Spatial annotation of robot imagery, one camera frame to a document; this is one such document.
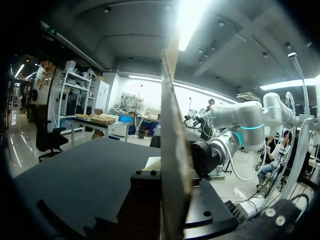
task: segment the fluorescent light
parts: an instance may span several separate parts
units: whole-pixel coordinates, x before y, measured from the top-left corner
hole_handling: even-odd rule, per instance
[[[134,75],[129,75],[128,77],[131,78],[131,79],[150,80],[150,81],[161,83],[161,79],[153,78],[153,77],[134,76]],[[234,101],[234,100],[232,100],[230,98],[227,98],[225,96],[222,96],[220,94],[214,93],[212,91],[203,90],[203,89],[200,89],[200,88],[196,88],[196,87],[193,87],[193,86],[189,86],[189,85],[185,85],[185,84],[181,84],[181,83],[177,83],[177,82],[173,82],[172,84],[175,85],[175,86],[179,86],[179,87],[185,88],[185,89],[190,89],[190,90],[194,90],[194,91],[197,91],[197,92],[200,92],[200,93],[204,93],[204,94],[207,94],[207,95],[210,95],[210,96],[214,96],[214,97],[217,97],[219,99],[226,100],[226,101],[228,101],[230,103],[233,103],[233,104],[238,104],[237,101]]]
[[[143,80],[150,80],[150,81],[160,82],[160,83],[161,83],[161,79],[153,78],[153,77],[147,77],[147,76],[133,76],[133,75],[129,75],[128,77],[129,77],[129,78],[131,78],[131,79],[143,79]]]
[[[33,72],[33,73],[31,73],[29,76],[27,76],[26,78],[25,78],[25,80],[27,80],[28,78],[30,78],[33,74],[35,74],[35,73],[37,73],[36,71],[35,72]]]
[[[182,0],[177,26],[180,30],[179,51],[185,51],[201,17],[211,0]]]
[[[306,78],[304,80],[304,83],[306,86],[314,86],[316,85],[317,82],[319,82],[319,79],[316,79],[316,78]],[[277,82],[273,84],[263,85],[263,86],[260,86],[260,88],[266,91],[266,90],[283,89],[283,88],[289,88],[289,87],[301,87],[303,86],[304,83],[302,79],[298,79],[298,80],[282,81],[282,82]]]
[[[16,74],[15,74],[15,78],[18,76],[18,74],[21,72],[21,70],[24,68],[24,64],[21,64],[21,66],[20,66],[20,68],[19,68],[19,70],[16,72]]]

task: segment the black office chair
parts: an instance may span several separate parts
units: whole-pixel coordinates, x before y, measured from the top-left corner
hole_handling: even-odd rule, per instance
[[[41,163],[43,158],[51,158],[61,153],[62,150],[60,146],[67,144],[69,140],[61,136],[61,131],[66,130],[65,127],[55,128],[52,132],[48,132],[47,125],[51,123],[51,121],[39,117],[37,105],[31,104],[29,107],[36,125],[36,148],[41,152],[51,150],[51,152],[39,156],[39,163]]]

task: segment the white table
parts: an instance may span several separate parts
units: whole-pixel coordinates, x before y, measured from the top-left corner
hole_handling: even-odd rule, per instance
[[[128,141],[128,131],[129,131],[130,122],[117,121],[114,124],[105,125],[105,124],[93,122],[90,119],[82,119],[82,118],[78,118],[78,117],[73,117],[71,119],[71,121],[72,121],[71,122],[71,145],[72,145],[72,147],[74,147],[74,142],[75,142],[75,123],[103,131],[104,136],[106,138],[109,137],[109,130],[126,126],[125,141],[126,142]]]
[[[197,127],[197,126],[190,126],[190,125],[183,125],[183,127],[184,128],[187,128],[187,129],[193,129],[193,134],[196,134],[196,130],[198,131],[198,130],[200,130],[200,131],[202,131],[202,128],[201,127]]]
[[[142,122],[143,122],[144,120],[149,121],[149,122],[153,122],[153,123],[158,123],[158,124],[161,122],[160,119],[149,118],[149,117],[146,117],[146,116],[137,116],[137,118],[140,118],[141,120],[140,120],[140,123],[139,123],[139,126],[138,126],[136,132],[139,131],[140,126],[141,126],[141,124],[142,124]]]

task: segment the black table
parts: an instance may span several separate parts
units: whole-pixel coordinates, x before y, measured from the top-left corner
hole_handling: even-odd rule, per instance
[[[204,139],[188,131],[187,129],[185,130],[185,138],[190,144],[193,144],[197,141],[206,142]],[[159,124],[156,126],[155,132],[151,139],[150,147],[161,148],[161,126]]]
[[[130,189],[130,177],[160,149],[98,137],[64,151],[14,178],[26,206],[50,234],[57,232],[36,202],[43,199],[65,223],[81,234],[95,217],[117,223]]]

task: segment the glossy floor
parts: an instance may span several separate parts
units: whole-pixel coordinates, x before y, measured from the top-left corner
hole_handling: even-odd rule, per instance
[[[75,132],[75,145],[90,141],[92,134],[92,132]],[[36,148],[36,135],[37,130],[35,124],[28,122],[25,114],[17,114],[16,123],[9,128],[7,134],[10,154],[7,163],[9,172],[13,178],[34,165],[39,164],[38,157],[43,155],[44,152],[40,152]],[[71,148],[71,134],[65,134],[64,136],[69,139],[69,143],[61,146],[62,150],[66,151]],[[128,138],[128,142],[144,146],[149,146],[150,141],[150,137],[138,139],[136,135],[131,135]],[[260,161],[260,156],[254,152],[237,151],[233,156],[233,160],[236,171],[241,177],[254,177],[250,180],[242,181],[239,180],[232,171],[232,173],[225,173],[224,179],[213,178],[211,184],[224,202],[231,200],[235,203],[247,200],[257,191],[256,185],[258,178],[255,172],[255,166]],[[296,186],[293,196],[302,192],[306,193],[309,197],[313,196],[313,191],[303,184]],[[275,190],[269,201],[273,201],[279,194],[279,191]],[[303,198],[298,200],[297,206],[301,209],[304,209],[305,205],[306,203]]]

